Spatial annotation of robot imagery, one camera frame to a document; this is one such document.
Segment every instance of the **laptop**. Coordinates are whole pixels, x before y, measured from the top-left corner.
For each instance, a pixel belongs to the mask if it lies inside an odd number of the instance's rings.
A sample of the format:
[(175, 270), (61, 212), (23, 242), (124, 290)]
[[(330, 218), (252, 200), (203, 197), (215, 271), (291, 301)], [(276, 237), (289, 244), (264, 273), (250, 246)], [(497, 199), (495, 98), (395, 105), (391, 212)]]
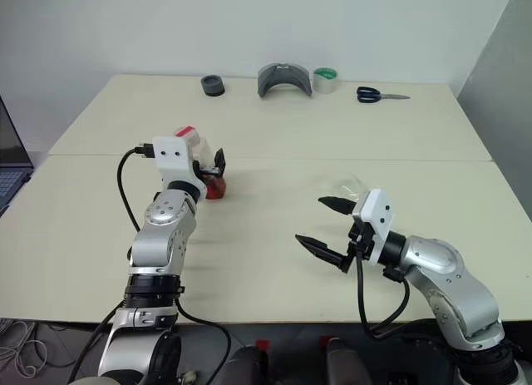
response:
[(33, 164), (0, 97), (0, 216), (32, 172)]

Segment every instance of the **scissors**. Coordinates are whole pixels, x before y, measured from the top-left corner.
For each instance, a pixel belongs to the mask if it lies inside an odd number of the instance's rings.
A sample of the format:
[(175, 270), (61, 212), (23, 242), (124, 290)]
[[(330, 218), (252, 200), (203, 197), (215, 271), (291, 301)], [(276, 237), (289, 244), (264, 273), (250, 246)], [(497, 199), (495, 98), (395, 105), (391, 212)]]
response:
[(390, 100), (407, 100), (410, 97), (402, 96), (401, 94), (381, 94), (378, 89), (372, 87), (358, 87), (357, 89), (357, 99), (363, 104), (372, 104), (385, 98)]

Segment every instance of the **gray curved object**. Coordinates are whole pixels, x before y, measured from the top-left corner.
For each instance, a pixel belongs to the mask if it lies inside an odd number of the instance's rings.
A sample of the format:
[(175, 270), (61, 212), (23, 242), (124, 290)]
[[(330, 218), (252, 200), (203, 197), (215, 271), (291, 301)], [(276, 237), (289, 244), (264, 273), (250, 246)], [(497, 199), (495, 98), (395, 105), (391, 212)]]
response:
[(264, 96), (273, 86), (292, 84), (308, 96), (313, 94), (307, 69), (287, 63), (270, 63), (259, 71), (259, 96)]

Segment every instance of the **white cable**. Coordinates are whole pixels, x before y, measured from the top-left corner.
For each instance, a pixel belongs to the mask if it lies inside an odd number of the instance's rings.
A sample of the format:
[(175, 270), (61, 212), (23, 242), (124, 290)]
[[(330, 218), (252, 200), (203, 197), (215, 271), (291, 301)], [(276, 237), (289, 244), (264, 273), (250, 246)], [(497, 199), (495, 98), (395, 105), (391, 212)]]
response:
[[(0, 335), (6, 333), (11, 328), (21, 325), (24, 327), (22, 336), (14, 345), (10, 346), (0, 346), (0, 361), (5, 361), (5, 363), (0, 367), (2, 371), (11, 360), (14, 359), (15, 368), (17, 369), (18, 374), (23, 378), (35, 378), (36, 375), (44, 368), (48, 359), (47, 347), (43, 341), (37, 339), (29, 339), (32, 335), (33, 329), (35, 328), (35, 323), (29, 323), (29, 325), (23, 321), (14, 321), (2, 319), (0, 321)], [(37, 343), (41, 345), (42, 351), (44, 352), (44, 359), (40, 366), (26, 365), (22, 359), (22, 350), (26, 345), (30, 343)]]

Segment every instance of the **floor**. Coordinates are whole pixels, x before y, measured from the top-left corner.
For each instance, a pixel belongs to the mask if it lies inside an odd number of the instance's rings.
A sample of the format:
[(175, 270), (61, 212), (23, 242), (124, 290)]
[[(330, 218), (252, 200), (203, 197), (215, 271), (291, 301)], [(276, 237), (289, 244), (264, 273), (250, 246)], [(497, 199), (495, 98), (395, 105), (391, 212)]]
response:
[[(283, 385), (323, 384), (323, 355), (320, 337), (338, 336), (347, 340), (362, 356), (372, 374), (373, 383), (400, 382), (405, 373), (414, 373), (419, 384), (444, 384), (449, 372), (449, 362), (442, 350), (427, 341), (399, 341), (373, 343), (364, 338), (358, 324), (233, 324), (228, 326), (232, 335), (232, 351), (244, 345), (253, 345), (257, 339), (270, 342), (269, 373), (272, 383)], [(54, 364), (71, 362), (85, 344), (89, 331), (63, 329), (39, 325), (38, 338), (48, 348), (48, 360)], [(213, 328), (185, 325), (180, 328), (183, 352), (179, 372), (199, 372), (198, 384), (204, 383), (218, 364), (225, 340)], [(16, 333), (0, 338), (6, 345)], [(106, 337), (89, 352), (81, 365), (80, 377), (96, 374)], [(38, 364), (32, 345), (26, 347), (23, 357), (27, 364)], [(21, 378), (12, 362), (0, 372), (0, 384), (64, 384), (70, 368), (45, 367), (34, 379)]]

